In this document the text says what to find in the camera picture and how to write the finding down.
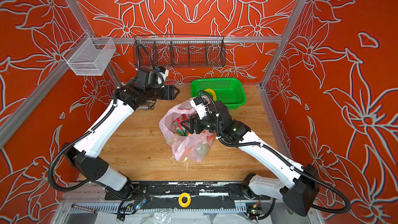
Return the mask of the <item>pink plastic bag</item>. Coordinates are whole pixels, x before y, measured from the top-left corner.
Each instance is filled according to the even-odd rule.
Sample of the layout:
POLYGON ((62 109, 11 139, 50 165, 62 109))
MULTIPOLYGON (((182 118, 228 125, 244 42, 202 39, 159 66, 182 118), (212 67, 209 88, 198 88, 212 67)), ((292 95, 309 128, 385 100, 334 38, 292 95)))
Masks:
POLYGON ((187 157, 192 161, 201 162, 210 150, 212 133, 202 131, 200 134, 191 134, 181 124, 195 113, 196 110, 190 101, 186 100, 168 110, 159 122, 159 128, 177 161, 187 157))

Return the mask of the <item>pink dragon fruit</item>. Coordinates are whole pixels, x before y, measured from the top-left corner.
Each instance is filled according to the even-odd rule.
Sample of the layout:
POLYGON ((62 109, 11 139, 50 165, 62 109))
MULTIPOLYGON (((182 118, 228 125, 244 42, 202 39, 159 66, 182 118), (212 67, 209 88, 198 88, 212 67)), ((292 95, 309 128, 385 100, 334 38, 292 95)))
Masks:
POLYGON ((173 125, 175 127, 176 130, 176 134, 180 135, 180 136, 187 136, 188 135, 188 131, 186 130, 186 128, 181 124, 182 121, 187 120, 187 116, 186 115, 180 115, 174 122, 173 125))

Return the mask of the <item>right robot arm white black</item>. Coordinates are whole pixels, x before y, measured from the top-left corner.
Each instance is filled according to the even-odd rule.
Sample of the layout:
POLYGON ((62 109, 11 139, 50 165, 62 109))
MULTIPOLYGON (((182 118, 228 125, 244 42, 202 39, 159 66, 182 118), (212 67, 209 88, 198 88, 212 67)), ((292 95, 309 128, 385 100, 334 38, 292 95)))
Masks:
POLYGON ((189 101, 194 113, 181 124, 191 134, 209 131, 227 147, 238 148, 251 155, 277 176, 274 182, 256 174, 247 177, 249 190, 257 196, 282 200, 294 213, 306 216, 311 208, 332 214, 345 214, 351 210, 348 198, 330 184, 320 180, 318 170, 295 162, 263 141, 249 126, 231 117, 221 101, 207 101, 195 97, 189 101), (337 196, 343 207, 327 208, 315 205, 320 187, 337 196))

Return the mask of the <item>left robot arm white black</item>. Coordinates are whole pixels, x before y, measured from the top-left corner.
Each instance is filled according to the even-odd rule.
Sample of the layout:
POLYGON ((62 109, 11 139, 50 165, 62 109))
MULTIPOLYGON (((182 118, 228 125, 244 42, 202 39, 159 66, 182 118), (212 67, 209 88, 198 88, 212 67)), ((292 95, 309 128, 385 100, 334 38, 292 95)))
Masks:
POLYGON ((132 181, 99 155, 119 126, 140 107, 153 109, 158 100, 176 99, 179 89, 165 84, 168 75, 169 70, 162 66, 139 68, 136 76, 126 85, 117 87, 110 105, 100 118, 81 137, 65 144, 55 156, 48 169, 50 186, 59 192, 70 192, 92 182, 121 201, 132 200, 138 193, 132 181), (65 157, 86 180, 71 187, 57 184, 55 170, 61 157, 65 157))

